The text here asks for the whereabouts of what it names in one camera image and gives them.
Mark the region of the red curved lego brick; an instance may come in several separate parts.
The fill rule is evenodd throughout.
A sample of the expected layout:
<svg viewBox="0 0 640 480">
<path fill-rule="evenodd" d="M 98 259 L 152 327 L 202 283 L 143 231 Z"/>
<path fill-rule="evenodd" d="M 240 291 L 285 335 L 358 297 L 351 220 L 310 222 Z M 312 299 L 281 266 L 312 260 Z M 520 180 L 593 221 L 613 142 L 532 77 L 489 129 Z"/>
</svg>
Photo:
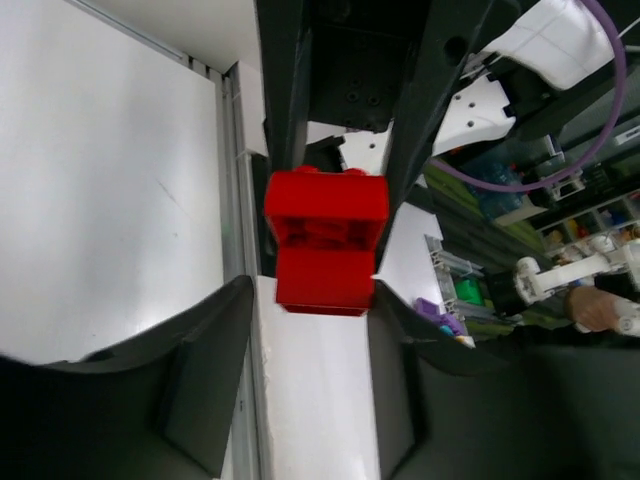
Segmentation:
<svg viewBox="0 0 640 480">
<path fill-rule="evenodd" d="M 264 214 L 278 247 L 279 305 L 298 314 L 360 316 L 369 310 L 376 248 L 389 219 L 384 177 L 306 165 L 276 172 Z"/>
</svg>

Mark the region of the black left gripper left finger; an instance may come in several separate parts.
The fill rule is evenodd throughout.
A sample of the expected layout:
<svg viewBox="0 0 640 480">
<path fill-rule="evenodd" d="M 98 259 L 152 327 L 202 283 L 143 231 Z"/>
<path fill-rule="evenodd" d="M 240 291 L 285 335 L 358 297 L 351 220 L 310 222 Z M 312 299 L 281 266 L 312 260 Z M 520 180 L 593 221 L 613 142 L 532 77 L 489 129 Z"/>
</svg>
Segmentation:
<svg viewBox="0 0 640 480">
<path fill-rule="evenodd" d="M 1 360 L 5 479 L 221 475 L 253 318 L 238 276 L 192 308 L 77 362 Z"/>
</svg>

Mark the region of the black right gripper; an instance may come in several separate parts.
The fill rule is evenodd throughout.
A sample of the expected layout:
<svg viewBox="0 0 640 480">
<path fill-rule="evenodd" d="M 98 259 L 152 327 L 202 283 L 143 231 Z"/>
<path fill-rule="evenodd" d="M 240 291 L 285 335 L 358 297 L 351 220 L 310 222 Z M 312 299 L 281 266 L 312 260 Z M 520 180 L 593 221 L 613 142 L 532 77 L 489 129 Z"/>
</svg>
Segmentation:
<svg viewBox="0 0 640 480">
<path fill-rule="evenodd" d="M 520 15 L 517 3 L 490 0 L 263 0 L 255 7 L 271 169 L 302 164 L 308 116 L 379 133 L 399 99 L 385 170 L 392 213 L 432 155 L 469 54 Z"/>
</svg>

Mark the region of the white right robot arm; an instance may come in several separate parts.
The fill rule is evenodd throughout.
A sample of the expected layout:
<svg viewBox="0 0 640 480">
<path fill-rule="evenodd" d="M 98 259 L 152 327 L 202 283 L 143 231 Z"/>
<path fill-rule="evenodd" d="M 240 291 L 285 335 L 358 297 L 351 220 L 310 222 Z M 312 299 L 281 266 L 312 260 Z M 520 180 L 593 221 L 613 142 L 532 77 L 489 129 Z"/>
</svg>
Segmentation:
<svg viewBox="0 0 640 480">
<path fill-rule="evenodd" d="M 394 212 L 433 156 L 495 142 L 623 81 L 625 53 L 595 1 L 259 1 L 273 219 Z M 380 175 L 304 162 L 320 122 L 388 133 Z"/>
</svg>

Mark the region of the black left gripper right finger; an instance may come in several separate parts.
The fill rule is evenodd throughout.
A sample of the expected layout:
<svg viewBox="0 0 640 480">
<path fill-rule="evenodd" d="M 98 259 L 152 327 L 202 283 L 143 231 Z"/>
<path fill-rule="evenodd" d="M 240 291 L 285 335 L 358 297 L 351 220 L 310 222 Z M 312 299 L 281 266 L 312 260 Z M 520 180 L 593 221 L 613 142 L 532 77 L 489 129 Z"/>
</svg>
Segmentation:
<svg viewBox="0 0 640 480">
<path fill-rule="evenodd" d="M 467 347 L 384 282 L 367 317 L 385 479 L 635 479 L 639 353 Z"/>
</svg>

